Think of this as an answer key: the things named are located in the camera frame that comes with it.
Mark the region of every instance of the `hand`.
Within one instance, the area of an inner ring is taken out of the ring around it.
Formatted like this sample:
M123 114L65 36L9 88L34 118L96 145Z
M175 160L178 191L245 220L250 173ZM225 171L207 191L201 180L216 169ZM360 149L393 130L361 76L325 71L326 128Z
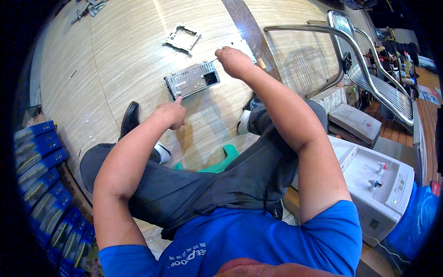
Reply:
M223 65L226 73L232 78L242 80L255 67L250 57L242 51L229 46L217 49L215 55L221 65Z
M169 129L176 130L185 125L186 108L183 107L182 97L177 98L175 102L163 103L157 106L158 112L161 112L162 117L168 117L171 120Z

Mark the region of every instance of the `green plastic stool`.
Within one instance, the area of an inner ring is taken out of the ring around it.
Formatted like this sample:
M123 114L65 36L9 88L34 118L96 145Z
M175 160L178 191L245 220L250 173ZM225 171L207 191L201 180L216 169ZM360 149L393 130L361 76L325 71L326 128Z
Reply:
M204 168L202 170L199 170L197 172L210 172L210 173L220 173L223 172L225 168L228 167L228 165L239 156L237 150L235 149L235 146L232 144L227 144L223 146L223 150L225 151L226 158L219 162L218 164L215 164L213 166ZM174 165L173 169L177 170L183 170L182 163L178 163Z

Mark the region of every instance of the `black shoe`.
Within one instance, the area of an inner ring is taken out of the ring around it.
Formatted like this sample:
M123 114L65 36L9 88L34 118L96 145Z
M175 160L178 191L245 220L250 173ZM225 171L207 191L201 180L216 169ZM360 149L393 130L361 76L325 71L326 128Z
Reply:
M129 107L126 109L126 112L124 113L123 121L121 122L120 137L118 138L118 140L121 140L135 127L140 125L140 122L138 120L139 116L138 107L139 104L135 101L132 101L129 104Z
M243 110L252 111L258 104L261 104L261 100L255 92L252 92L251 99L249 99L248 103L243 107Z

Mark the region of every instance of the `stacked boxes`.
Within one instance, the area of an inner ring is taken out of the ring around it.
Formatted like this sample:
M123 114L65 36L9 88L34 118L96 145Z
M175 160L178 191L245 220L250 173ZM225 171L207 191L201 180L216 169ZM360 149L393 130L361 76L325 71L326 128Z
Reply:
M94 228L74 207L55 168L67 153L52 121L14 134L16 173L37 242L61 276L83 276Z

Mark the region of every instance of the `blue t-shirt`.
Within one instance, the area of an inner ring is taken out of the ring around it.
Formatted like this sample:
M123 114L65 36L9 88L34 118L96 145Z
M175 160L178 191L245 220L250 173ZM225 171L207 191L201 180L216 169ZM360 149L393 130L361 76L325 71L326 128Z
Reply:
M361 244L357 209L342 200L301 226L263 210L217 208L180 227L158 261L140 245L111 246L98 255L106 277L213 276L239 257L355 276Z

